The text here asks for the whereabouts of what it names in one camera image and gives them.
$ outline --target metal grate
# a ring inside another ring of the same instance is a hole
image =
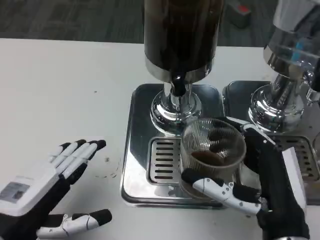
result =
[[[314,182],[319,176],[318,166],[309,140],[304,136],[269,135],[282,150],[294,147],[303,181]]]
[[[153,183],[180,181],[180,138],[156,138],[151,143],[149,177]]]

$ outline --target brown liquid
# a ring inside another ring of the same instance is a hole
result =
[[[144,0],[144,50],[156,66],[188,72],[215,55],[223,0]]]
[[[198,159],[200,162],[212,165],[212,166],[223,166],[224,159],[218,154],[211,151],[194,151],[191,156]]]

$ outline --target white table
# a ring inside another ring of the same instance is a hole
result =
[[[73,239],[260,239],[256,219],[232,209],[137,208],[122,200],[131,94],[141,84],[160,83],[144,57],[142,44],[0,39],[0,185],[26,165],[45,161],[54,146],[105,139],[107,147],[54,213],[109,208],[113,220]],[[212,72],[199,83],[221,92],[232,81],[273,76],[262,48],[218,47]],[[320,238],[319,217],[320,207],[308,207],[312,239]]]

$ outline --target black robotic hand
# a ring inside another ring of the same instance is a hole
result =
[[[304,213],[306,200],[304,190],[301,189],[304,186],[299,166],[294,163],[295,152],[291,152],[294,156],[288,156],[285,161],[284,153],[278,150],[276,144],[256,126],[229,117],[219,119],[234,126],[244,135],[247,147],[244,164],[259,174],[260,197],[266,200],[266,205],[262,206],[256,216],[259,226],[263,229],[264,238],[309,239],[309,228]]]
[[[272,139],[247,121],[231,117],[217,119],[232,125],[244,136],[244,163],[259,174],[261,190],[237,182],[225,183],[190,168],[183,170],[182,180],[227,207],[255,215],[266,240],[286,237],[309,239],[304,214],[306,197],[294,148],[278,150]],[[218,129],[209,133],[209,139],[221,137],[215,135],[215,131]],[[232,142],[232,139],[226,136],[224,141]]]
[[[105,146],[104,140],[64,143],[43,164],[33,165],[0,189],[0,239],[61,239],[110,222],[107,209],[49,215]]]

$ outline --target red object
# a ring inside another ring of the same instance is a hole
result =
[[[249,12],[249,9],[246,6],[243,6],[243,5],[239,5],[238,9],[243,13]]]

